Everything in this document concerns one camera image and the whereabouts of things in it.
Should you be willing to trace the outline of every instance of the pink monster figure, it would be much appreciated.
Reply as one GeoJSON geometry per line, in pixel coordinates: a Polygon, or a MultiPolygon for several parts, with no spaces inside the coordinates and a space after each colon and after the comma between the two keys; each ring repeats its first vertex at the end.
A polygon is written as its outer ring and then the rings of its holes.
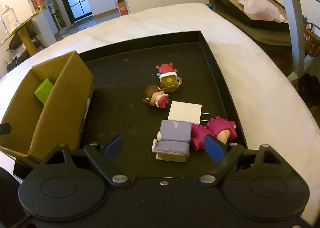
{"type": "Polygon", "coordinates": [[[160,76],[161,74],[168,73],[168,72],[178,72],[173,68],[173,64],[162,64],[161,66],[156,66],[156,68],[159,70],[159,73],[157,76],[160,76]]]}
{"type": "Polygon", "coordinates": [[[226,119],[216,117],[207,123],[207,127],[211,131],[212,135],[224,144],[227,143],[228,139],[233,140],[237,137],[235,130],[236,123],[234,121],[228,121],[226,119]]]}
{"type": "Polygon", "coordinates": [[[192,147],[195,151],[204,149],[204,138],[209,134],[226,144],[228,140],[233,140],[237,137],[235,128],[236,123],[234,121],[228,121],[220,117],[211,119],[207,123],[207,127],[193,123],[191,126],[192,147]]]}
{"type": "Polygon", "coordinates": [[[191,145],[195,151],[204,149],[204,138],[211,134],[211,131],[207,127],[203,127],[198,124],[192,124],[191,126],[191,145]]]}

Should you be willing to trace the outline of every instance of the blue gripper pad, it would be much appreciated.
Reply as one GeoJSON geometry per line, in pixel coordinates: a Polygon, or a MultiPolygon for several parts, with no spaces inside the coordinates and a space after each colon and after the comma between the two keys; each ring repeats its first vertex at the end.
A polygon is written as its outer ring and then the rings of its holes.
{"type": "Polygon", "coordinates": [[[113,161],[118,154],[122,151],[123,146],[123,137],[122,135],[116,136],[111,140],[110,144],[108,144],[104,151],[104,156],[107,160],[113,161]]]}
{"type": "Polygon", "coordinates": [[[212,135],[204,138],[204,148],[214,162],[218,163],[228,152],[228,145],[222,143],[212,135]]]}

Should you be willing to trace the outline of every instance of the white table leg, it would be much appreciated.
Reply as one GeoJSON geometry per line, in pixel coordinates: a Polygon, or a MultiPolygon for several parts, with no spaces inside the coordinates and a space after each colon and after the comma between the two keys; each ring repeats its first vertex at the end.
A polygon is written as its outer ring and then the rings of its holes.
{"type": "Polygon", "coordinates": [[[288,17],[293,70],[300,77],[304,72],[304,26],[300,0],[282,0],[288,17]]]}

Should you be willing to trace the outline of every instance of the black tray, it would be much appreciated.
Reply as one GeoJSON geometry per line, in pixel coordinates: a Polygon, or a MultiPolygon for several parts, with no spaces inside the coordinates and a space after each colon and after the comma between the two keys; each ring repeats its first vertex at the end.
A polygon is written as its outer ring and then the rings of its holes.
{"type": "MultiPolygon", "coordinates": [[[[221,1],[226,8],[228,9],[228,13],[239,21],[247,25],[251,28],[256,29],[264,29],[264,30],[271,30],[271,31],[289,31],[289,24],[282,22],[278,23],[276,21],[263,21],[263,20],[253,20],[248,15],[246,15],[243,11],[241,11],[238,7],[236,7],[230,0],[219,0],[221,1]]],[[[283,8],[284,6],[281,5],[276,0],[268,0],[269,2],[273,2],[277,4],[279,7],[283,8]]]]}
{"type": "Polygon", "coordinates": [[[94,75],[95,90],[84,124],[80,147],[104,142],[116,133],[124,137],[122,152],[113,164],[130,178],[198,178],[214,165],[204,150],[193,151],[185,163],[156,160],[151,152],[163,119],[170,111],[142,100],[145,88],[160,84],[157,65],[173,63],[183,79],[170,101],[202,104],[211,118],[237,124],[234,142],[246,142],[241,123],[219,66],[200,31],[133,39],[79,54],[94,75]]]}

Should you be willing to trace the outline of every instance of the wicker basket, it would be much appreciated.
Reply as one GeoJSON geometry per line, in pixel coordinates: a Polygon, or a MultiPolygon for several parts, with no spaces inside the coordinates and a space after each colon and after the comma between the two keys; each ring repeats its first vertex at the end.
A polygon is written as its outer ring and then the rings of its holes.
{"type": "Polygon", "coordinates": [[[304,27],[304,52],[305,56],[309,55],[310,57],[317,56],[320,53],[320,37],[317,37],[312,33],[313,27],[320,30],[320,28],[313,23],[308,23],[304,27]]]}

